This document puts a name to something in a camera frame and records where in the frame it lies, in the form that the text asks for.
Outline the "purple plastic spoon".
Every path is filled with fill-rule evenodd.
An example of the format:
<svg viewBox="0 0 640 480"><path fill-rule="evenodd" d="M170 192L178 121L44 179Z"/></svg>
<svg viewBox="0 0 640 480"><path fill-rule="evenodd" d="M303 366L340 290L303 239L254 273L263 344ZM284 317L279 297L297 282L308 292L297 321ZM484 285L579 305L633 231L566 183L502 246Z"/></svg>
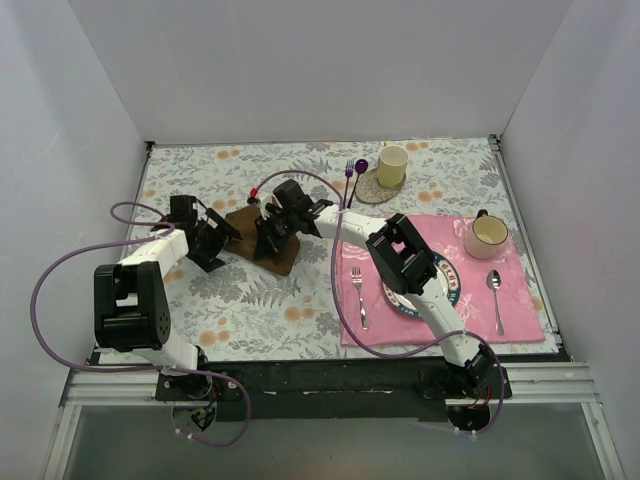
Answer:
<svg viewBox="0 0 640 480"><path fill-rule="evenodd" d="M354 196L355 196L355 188L356 188L356 186L358 184L360 176L367 172L368 167L369 167L369 163L368 163L368 161L366 159L361 158L361 159L358 159L356 161L355 166L354 166L354 170L355 170L355 173L356 173L356 181L354 183L354 187L352 189L351 195L350 195L349 200L347 202L347 205L346 205L347 208L350 208L352 206L353 199L354 199Z"/></svg>

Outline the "brown cloth napkin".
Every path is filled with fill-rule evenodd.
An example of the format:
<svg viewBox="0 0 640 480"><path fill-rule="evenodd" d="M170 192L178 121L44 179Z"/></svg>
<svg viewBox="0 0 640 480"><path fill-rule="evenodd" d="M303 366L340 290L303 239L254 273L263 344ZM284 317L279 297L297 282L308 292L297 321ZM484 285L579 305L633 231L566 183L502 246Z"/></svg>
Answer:
<svg viewBox="0 0 640 480"><path fill-rule="evenodd" d="M292 237L288 240L286 246L280 253L255 260L254 253L258 240L258 233L254 221L259 214L260 211L258 207L246 206L230 212L225 216L225 220L239 231L242 239L230 239L224 250L231 254L240 256L250 263L253 263L273 274L288 276L291 273L300 250L300 241L297 237Z"/></svg>

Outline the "pale yellow cup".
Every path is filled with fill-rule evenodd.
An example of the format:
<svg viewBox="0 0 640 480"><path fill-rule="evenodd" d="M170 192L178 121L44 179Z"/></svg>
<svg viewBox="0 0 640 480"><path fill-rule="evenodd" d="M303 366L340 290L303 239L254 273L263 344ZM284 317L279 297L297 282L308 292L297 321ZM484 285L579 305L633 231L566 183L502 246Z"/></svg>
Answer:
<svg viewBox="0 0 640 480"><path fill-rule="evenodd" d="M392 189L404 178L409 162L408 151L399 145L385 145L378 152L377 180L381 187Z"/></svg>

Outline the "speckled round coaster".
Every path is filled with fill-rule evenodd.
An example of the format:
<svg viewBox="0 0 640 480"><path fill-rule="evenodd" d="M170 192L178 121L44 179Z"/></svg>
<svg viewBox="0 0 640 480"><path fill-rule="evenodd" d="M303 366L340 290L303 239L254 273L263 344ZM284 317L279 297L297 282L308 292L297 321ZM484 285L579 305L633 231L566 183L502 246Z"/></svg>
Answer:
<svg viewBox="0 0 640 480"><path fill-rule="evenodd" d="M380 185L378 181L377 169L367 171L359 177L355 186L355 198L367 205L379 205L394 198L404 187L406 175L403 175L399 184L392 188Z"/></svg>

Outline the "cream mug dark rim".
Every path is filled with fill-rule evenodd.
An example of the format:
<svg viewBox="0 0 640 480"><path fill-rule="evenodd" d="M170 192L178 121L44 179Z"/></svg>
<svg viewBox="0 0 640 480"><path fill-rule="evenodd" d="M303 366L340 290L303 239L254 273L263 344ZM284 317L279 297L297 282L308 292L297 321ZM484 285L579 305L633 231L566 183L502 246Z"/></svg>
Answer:
<svg viewBox="0 0 640 480"><path fill-rule="evenodd" d="M481 209L468 227L464 248L473 258L487 260L499 252L508 238L509 230L504 221Z"/></svg>

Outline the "white plate green rim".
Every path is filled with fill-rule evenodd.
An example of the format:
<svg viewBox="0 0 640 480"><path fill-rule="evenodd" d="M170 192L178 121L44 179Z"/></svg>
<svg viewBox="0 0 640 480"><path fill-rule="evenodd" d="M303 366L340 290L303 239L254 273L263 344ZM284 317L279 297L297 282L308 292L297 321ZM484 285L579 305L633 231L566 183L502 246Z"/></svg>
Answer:
<svg viewBox="0 0 640 480"><path fill-rule="evenodd" d="M433 252L434 264L438 270L437 279L440 282L444 295L453 307L461 296L461 278L453 264L438 252ZM382 283L382 290L387 302L401 315L411 319L420 319L419 312L413 304L404 296L392 291L385 283Z"/></svg>

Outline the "silver metal spoon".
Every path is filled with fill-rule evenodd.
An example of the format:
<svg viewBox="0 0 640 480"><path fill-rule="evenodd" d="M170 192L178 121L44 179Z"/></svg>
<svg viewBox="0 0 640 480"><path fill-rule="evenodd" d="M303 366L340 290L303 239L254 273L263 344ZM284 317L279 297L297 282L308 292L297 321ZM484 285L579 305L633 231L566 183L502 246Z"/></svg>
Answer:
<svg viewBox="0 0 640 480"><path fill-rule="evenodd" d="M499 300L498 300L498 291L501 287L501 276L497 270L491 270L486 278L487 287L491 290L494 299L494 307L495 307L495 322L496 322L496 332L499 336L503 336L505 333Z"/></svg>

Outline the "aluminium front rail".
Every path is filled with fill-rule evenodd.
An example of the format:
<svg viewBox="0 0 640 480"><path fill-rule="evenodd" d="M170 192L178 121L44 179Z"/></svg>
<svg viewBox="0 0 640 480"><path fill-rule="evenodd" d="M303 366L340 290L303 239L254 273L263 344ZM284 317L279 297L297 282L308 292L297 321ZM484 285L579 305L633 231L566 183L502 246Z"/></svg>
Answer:
<svg viewBox="0 0 640 480"><path fill-rule="evenodd" d="M598 403L601 401L589 365L585 362L507 363L511 396L518 404ZM158 374L129 372L73 374L62 395L64 405L142 406L191 405L187 398L160 395Z"/></svg>

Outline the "silver metal fork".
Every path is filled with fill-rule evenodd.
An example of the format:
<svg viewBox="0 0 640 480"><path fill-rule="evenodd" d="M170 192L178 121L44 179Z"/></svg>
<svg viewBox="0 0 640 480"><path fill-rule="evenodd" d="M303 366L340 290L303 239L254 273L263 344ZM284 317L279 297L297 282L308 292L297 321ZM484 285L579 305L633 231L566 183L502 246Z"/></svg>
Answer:
<svg viewBox="0 0 640 480"><path fill-rule="evenodd" d="M367 313L364 305L364 299L362 295L362 287L363 287L363 277L362 272L359 267L354 266L351 270L351 280L354 288L357 291L358 301L359 301L359 314L361 320L361 326L364 330L369 329L369 321L367 318Z"/></svg>

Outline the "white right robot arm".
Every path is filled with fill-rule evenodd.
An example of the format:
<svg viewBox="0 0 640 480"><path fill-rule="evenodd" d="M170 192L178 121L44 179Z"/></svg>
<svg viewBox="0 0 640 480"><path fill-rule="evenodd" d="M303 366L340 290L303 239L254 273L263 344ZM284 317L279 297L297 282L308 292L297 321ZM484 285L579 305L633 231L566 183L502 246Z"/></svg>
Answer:
<svg viewBox="0 0 640 480"><path fill-rule="evenodd" d="M255 220L257 257L280 252L298 233L367 250L384 284L405 296L436 336L423 348L440 347L454 389L464 397L475 397L489 389L490 376L496 374L498 386L491 394L500 401L505 398L506 378L499 359L482 337L464 328L437 279L434 253L407 216L375 218L329 200L314 201L293 179L271 194L253 189L247 203L260 210Z"/></svg>

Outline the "purple plastic fork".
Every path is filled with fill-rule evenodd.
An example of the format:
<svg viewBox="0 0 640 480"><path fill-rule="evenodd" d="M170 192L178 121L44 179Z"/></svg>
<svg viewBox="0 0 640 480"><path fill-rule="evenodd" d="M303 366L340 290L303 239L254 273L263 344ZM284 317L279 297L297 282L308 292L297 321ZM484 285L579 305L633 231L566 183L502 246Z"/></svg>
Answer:
<svg viewBox="0 0 640 480"><path fill-rule="evenodd" d="M349 184L350 184L351 178L353 177L354 173L355 173L355 161L354 160L349 160L347 162L345 170L344 170L345 186L344 186L343 201L342 201L342 208L343 209L346 208L347 195L348 195L348 191L349 191Z"/></svg>

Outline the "floral tablecloth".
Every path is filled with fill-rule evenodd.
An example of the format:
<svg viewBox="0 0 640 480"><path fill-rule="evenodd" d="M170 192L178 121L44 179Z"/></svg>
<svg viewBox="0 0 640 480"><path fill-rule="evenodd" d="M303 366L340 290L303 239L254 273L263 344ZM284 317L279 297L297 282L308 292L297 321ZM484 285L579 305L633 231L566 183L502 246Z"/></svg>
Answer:
<svg viewBox="0 0 640 480"><path fill-rule="evenodd" d="M387 217L415 215L474 218L481 209L503 220L520 256L545 338L537 343L497 343L502 355L558 352L561 340L541 297L534 267L510 205L503 175L488 140L408 140L406 181L379 205L355 201L355 212ZM147 163L136 212L136 238L156 210L167 210L176 194L190 194L221 214L246 203L250 190L270 191L293 179L313 199L334 200L344 190L349 160L377 161L380 143L310 142L231 146L156 146ZM330 241L303 235L288 276L279 276L230 253L225 265L205 273L179 262L165 277L177 333L200 345L212 360L298 360L364 358L370 349L386 354L421 345L369 346L351 329L330 285Z"/></svg>

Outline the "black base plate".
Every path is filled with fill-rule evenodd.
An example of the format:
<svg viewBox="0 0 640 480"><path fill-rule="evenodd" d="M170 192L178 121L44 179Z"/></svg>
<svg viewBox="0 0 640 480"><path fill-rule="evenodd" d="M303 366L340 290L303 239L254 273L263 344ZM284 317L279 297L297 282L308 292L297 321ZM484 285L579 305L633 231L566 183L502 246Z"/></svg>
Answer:
<svg viewBox="0 0 640 480"><path fill-rule="evenodd" d="M414 418L445 422L449 400L486 407L512 396L505 368L469 383L438 357L208 362L221 422Z"/></svg>

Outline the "pink floral placemat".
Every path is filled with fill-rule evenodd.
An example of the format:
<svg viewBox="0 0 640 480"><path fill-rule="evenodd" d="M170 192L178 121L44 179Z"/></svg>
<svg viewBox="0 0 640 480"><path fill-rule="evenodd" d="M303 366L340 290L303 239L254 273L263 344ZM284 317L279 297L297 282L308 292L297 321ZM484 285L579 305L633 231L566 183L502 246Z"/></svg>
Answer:
<svg viewBox="0 0 640 480"><path fill-rule="evenodd" d="M454 307L466 327L492 344L537 343L545 338L529 291L525 273L514 241L509 238L499 252L488 260L478 260L463 247L470 217L415 215L412 223L433 252L446 257L461 278L461 296ZM421 345L434 334L420 319L397 312L387 302L382 281L369 252L348 243L338 246L340 268L340 302L351 329L369 346ZM363 277L362 295L369 329L361 326L357 291L351 280L356 266ZM505 333L496 332L495 307L486 278L491 270L501 276L498 300Z"/></svg>

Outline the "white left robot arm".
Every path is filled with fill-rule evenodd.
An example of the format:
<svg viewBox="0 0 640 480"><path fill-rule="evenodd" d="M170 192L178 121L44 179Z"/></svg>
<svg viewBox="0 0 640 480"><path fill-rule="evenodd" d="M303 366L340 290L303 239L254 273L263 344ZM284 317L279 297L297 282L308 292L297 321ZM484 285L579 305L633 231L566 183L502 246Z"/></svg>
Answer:
<svg viewBox="0 0 640 480"><path fill-rule="evenodd" d="M193 195L174 195L170 211L157 223L148 222L152 237L116 264L94 272L94 333L98 345L134 353L168 377L171 387L193 400L212 394L213 377L200 367L204 351L183 340L173 329L164 277L188 258L210 273L224 265L218 254L241 233Z"/></svg>

